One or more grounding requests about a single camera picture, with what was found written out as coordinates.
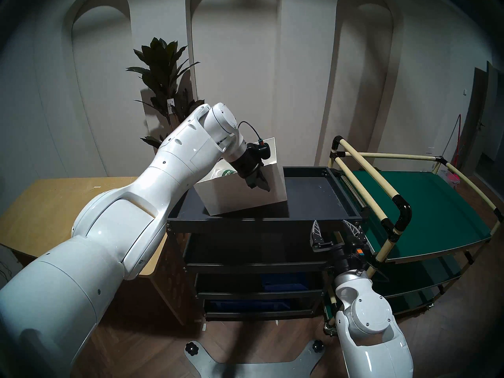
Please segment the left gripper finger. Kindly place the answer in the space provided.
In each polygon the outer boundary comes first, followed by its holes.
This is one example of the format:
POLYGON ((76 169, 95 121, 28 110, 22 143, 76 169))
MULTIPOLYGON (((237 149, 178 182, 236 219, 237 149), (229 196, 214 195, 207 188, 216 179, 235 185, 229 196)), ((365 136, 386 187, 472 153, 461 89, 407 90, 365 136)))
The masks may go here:
POLYGON ((249 188, 259 188, 263 191, 270 192, 271 188, 264 177, 261 170, 255 170, 245 178, 246 184, 249 188))

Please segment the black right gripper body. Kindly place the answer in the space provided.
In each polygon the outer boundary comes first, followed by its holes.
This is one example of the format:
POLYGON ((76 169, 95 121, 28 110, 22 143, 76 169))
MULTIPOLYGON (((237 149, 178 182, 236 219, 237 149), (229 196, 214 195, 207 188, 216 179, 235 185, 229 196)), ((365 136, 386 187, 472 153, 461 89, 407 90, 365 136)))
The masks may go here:
POLYGON ((356 246, 347 245, 342 239, 338 241, 337 237, 330 236, 324 240, 321 236, 312 236, 312 250, 315 253, 328 253, 324 270, 334 275, 353 270, 362 273, 366 269, 364 254, 359 254, 356 246))

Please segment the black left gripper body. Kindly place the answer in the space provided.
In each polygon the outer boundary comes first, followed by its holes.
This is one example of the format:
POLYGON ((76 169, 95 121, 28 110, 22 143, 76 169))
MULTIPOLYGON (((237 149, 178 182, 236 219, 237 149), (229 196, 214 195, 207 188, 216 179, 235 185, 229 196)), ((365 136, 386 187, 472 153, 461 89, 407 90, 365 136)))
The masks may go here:
POLYGON ((238 175, 245 180, 265 180, 261 167, 263 160, 271 157, 271 149, 268 143, 248 143, 245 152, 230 165, 238 175))

